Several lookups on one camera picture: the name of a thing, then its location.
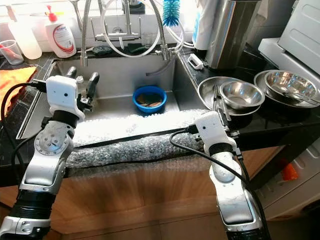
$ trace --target stainless steel sink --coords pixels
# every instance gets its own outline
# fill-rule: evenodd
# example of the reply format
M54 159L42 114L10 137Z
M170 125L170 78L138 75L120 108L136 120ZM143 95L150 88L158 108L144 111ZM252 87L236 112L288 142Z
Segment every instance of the stainless steel sink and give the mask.
M180 56L161 74L146 76L147 72L156 71L163 64L162 58L157 55L140 58L91 58L87 68L81 68L80 60L54 60L45 79L55 75L64 76L71 66L75 66L77 76L81 75L85 79L79 86L79 90L84 91L90 75L98 72L100 80L96 88L96 100L93 103L93 112L85 112L86 120L119 118L132 114L146 116L132 101L133 92L146 85L158 86L166 91L167 102L160 113L205 109L198 97L197 86ZM23 121L17 139L35 134L40 129L44 116L51 116L49 104L46 94L39 93Z

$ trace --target wooden cabinet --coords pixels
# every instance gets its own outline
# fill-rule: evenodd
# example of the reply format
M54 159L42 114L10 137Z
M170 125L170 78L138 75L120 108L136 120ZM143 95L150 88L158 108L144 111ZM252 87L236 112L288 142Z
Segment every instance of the wooden cabinet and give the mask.
M245 152L249 175L254 176L279 149ZM66 178L53 205L51 227L72 234L217 213L209 162L207 166L200 171L139 169L111 176ZM17 186L0 188L0 202L11 207L17 191Z

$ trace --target dish cloth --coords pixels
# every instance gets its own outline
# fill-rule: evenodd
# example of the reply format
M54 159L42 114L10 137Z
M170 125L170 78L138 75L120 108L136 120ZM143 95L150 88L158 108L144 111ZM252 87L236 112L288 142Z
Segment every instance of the dish cloth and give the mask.
M5 97L7 91L14 85L28 82L36 72L36 66L25 67L15 70L0 70L0 104ZM21 87L16 88L9 96L5 104L4 114L7 114L8 107L11 105L11 100L16 96Z

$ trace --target red pump cap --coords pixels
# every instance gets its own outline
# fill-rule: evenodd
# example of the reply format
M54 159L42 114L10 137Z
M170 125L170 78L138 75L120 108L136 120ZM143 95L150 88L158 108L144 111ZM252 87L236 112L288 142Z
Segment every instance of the red pump cap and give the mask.
M57 16L56 16L53 12L51 12L51 6L50 6L50 5L47 5L46 7L47 7L48 10L49 10L49 20L50 20L51 22L57 21L57 20L58 20Z

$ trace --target plastic cup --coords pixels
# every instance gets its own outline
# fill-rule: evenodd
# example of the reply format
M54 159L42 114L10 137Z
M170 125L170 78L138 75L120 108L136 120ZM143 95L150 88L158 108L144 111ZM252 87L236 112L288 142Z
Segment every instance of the plastic cup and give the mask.
M142 45L144 45L147 49L150 48L153 44L153 36L152 33L144 33L142 35Z
M16 40L1 41L0 51L11 65L18 65L24 62Z

